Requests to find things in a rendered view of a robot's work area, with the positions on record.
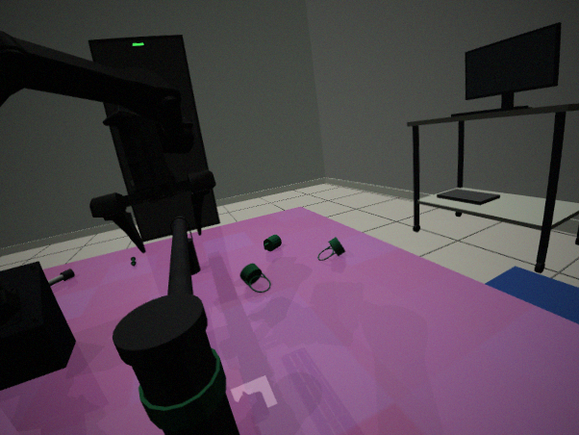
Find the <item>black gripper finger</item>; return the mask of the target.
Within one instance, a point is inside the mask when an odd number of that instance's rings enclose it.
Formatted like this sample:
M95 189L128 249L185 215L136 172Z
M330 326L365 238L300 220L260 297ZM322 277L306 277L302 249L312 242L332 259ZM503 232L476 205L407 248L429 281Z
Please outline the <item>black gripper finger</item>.
M140 234L134 225L134 220L131 213L120 212L110 216L104 217L104 220L112 220L118 227L120 227L127 236L135 243L136 247L144 254L144 244Z
M194 221L198 236L201 236L201 212L202 212L203 197L209 192L210 190L206 189L199 192L193 192L191 194L191 200L194 210Z

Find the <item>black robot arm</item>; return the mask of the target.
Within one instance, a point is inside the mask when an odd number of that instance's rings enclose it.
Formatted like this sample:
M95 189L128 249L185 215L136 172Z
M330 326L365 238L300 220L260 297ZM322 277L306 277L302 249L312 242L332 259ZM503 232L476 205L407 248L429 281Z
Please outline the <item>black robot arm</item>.
M187 154L193 147L181 93L153 70L112 68L0 31L0 107L24 88L118 105L103 124L117 127L125 154L145 146ZM20 308L16 287L0 283L0 330L22 320Z

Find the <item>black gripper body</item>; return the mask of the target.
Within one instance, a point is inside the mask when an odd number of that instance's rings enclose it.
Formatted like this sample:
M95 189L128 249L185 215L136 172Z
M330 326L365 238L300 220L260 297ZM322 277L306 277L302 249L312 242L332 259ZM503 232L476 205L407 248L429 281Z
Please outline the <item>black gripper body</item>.
M126 212L128 206L181 192L199 192L211 189L216 185L213 174L208 170L188 174L188 180L173 184L163 149L159 146L145 146L128 151L126 160L131 170L136 192L124 196L113 192L92 198L89 207L93 218L104 218ZM162 189L165 188L169 188L169 190L163 192ZM145 194L146 192L150 193Z

